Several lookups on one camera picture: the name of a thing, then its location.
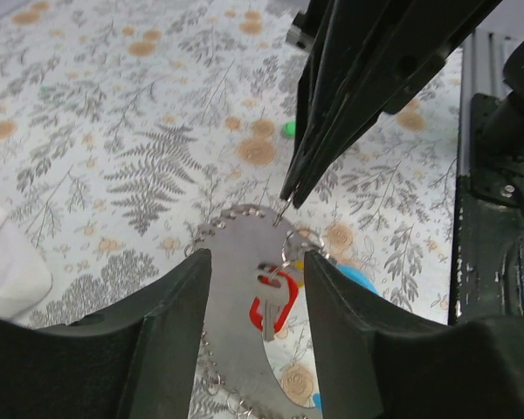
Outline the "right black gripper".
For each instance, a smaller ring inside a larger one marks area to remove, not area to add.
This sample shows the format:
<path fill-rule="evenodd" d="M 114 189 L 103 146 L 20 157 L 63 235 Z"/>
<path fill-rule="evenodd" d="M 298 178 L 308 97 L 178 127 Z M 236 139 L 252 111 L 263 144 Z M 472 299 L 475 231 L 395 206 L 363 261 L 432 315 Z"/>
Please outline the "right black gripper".
<path fill-rule="evenodd" d="M 293 157 L 280 197 L 305 201 L 326 170 L 399 112 L 496 1 L 311 1 L 286 42 L 309 53 L 297 90 Z"/>

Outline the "blue key tag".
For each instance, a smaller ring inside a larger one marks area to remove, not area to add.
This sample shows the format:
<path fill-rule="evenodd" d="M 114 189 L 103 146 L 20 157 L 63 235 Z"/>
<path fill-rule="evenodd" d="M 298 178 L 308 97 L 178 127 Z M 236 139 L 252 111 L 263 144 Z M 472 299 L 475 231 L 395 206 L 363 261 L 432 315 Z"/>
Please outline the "blue key tag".
<path fill-rule="evenodd" d="M 325 418 L 374 418 L 383 412 L 366 336 L 354 323 L 357 293 L 374 286 L 351 267 L 312 260 L 305 272 L 314 358 Z"/>

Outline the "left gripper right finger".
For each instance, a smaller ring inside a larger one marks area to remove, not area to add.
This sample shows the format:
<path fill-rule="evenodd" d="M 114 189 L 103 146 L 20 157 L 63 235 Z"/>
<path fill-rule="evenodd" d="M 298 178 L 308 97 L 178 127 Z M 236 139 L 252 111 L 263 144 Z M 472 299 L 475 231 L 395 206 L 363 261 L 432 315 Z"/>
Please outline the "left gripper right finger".
<path fill-rule="evenodd" d="M 326 418 L 524 418 L 524 317 L 445 326 L 304 259 Z"/>

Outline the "red tagged key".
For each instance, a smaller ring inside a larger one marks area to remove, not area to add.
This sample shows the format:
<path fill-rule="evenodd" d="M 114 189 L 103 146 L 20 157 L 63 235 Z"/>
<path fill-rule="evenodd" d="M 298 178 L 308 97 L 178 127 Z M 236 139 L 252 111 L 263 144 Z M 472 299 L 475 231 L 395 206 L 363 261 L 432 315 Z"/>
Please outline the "red tagged key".
<path fill-rule="evenodd" d="M 249 319 L 262 333 L 262 339 L 269 342 L 285 323 L 297 296 L 296 284 L 281 266 L 260 264 L 253 275 Z"/>

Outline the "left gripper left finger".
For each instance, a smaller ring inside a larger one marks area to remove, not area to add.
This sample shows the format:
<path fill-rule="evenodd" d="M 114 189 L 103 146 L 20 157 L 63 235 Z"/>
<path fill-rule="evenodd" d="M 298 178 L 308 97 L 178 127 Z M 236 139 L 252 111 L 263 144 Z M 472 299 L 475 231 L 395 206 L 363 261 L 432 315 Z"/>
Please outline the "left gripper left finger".
<path fill-rule="evenodd" d="M 0 418 L 186 417 L 210 276 L 199 250 L 72 324 L 0 319 Z"/>

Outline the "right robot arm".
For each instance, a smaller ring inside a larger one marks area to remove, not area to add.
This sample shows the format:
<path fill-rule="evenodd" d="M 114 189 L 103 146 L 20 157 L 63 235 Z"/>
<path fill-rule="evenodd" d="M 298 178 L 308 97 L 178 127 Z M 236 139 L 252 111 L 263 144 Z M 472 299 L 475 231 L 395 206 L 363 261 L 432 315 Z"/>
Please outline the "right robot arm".
<path fill-rule="evenodd" d="M 382 113 L 396 114 L 501 1 L 310 1 L 293 157 L 280 198 L 298 209 Z M 524 161 L 524 41 L 502 71 L 510 93 L 479 125 L 479 150 Z"/>

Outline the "yellow tagged key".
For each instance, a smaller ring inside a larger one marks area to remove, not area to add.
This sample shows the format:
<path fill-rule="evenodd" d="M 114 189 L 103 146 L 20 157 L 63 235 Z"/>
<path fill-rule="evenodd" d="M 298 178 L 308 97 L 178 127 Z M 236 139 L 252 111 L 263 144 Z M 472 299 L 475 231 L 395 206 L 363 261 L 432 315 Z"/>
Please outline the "yellow tagged key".
<path fill-rule="evenodd" d="M 299 288 L 302 288 L 305 285 L 304 263 L 302 261 L 296 261 L 293 263 L 293 268 L 295 271 L 295 282 Z"/>

